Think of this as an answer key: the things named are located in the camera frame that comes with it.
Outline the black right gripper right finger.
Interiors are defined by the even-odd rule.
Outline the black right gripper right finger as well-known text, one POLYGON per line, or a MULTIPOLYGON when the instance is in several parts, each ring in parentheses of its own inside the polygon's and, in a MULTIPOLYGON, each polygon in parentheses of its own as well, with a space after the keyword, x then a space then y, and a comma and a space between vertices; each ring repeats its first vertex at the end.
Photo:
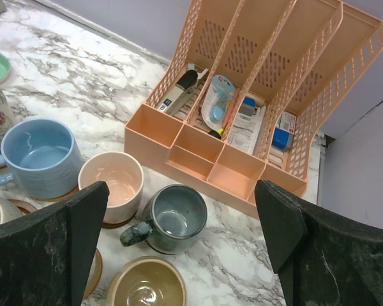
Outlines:
POLYGON ((383 305, 383 229, 303 200, 269 180, 255 202, 287 305, 383 305))

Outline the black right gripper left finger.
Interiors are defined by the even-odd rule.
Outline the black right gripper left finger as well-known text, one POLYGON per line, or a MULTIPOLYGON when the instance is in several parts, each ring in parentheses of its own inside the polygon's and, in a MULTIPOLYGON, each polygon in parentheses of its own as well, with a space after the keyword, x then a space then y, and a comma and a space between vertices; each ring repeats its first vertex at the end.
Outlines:
POLYGON ((0 305, 80 305, 109 189, 95 182, 0 225, 0 305))

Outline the blue mug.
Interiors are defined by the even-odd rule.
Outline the blue mug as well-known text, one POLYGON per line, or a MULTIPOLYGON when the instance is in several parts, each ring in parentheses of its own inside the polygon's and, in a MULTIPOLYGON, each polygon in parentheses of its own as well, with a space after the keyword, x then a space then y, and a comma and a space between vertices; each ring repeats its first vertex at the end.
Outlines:
POLYGON ((68 194, 78 185, 84 164, 72 131, 54 119, 24 120, 9 129, 2 142, 0 185, 14 182, 26 194, 52 199, 68 194))

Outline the tan mug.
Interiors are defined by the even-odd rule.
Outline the tan mug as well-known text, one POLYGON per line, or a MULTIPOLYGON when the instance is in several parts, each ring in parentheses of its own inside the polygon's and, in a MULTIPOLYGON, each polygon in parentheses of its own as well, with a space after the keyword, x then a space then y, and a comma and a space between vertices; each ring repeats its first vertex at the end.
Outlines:
POLYGON ((108 288, 106 305, 186 305, 186 284, 169 261, 143 256, 125 264, 108 288))

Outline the pink mug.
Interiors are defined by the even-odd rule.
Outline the pink mug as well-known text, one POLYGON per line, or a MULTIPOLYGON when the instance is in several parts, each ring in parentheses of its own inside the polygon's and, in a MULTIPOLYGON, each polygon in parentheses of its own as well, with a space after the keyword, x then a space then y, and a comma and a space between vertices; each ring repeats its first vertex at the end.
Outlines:
POLYGON ((144 172, 140 163, 124 152, 104 152, 87 160, 79 176, 79 189, 104 181, 109 189, 103 223, 119 226, 137 213, 142 198, 144 172))

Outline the grey mug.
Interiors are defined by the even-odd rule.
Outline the grey mug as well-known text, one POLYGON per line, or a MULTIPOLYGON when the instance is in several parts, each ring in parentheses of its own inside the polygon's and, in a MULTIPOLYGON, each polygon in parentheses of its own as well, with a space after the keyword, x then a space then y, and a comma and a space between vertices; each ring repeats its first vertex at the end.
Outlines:
POLYGON ((142 220, 120 235, 123 246, 147 242, 163 254, 190 249, 206 227, 207 206, 194 189, 173 184, 156 192, 142 211, 142 220))

